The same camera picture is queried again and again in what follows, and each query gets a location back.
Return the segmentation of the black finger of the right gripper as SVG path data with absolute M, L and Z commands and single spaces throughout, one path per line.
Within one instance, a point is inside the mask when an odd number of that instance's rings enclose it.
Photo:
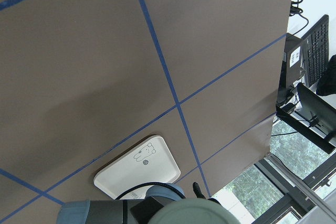
M 192 184 L 193 192 L 197 198 L 205 199 L 206 197 L 203 195 L 201 188 L 197 182 L 193 182 Z

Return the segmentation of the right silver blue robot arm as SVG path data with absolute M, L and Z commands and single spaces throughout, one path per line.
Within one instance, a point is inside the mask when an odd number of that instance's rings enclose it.
M 193 184 L 197 198 L 161 182 L 134 186 L 114 200 L 84 200 L 65 203 L 56 223 L 205 223 L 209 201 Z

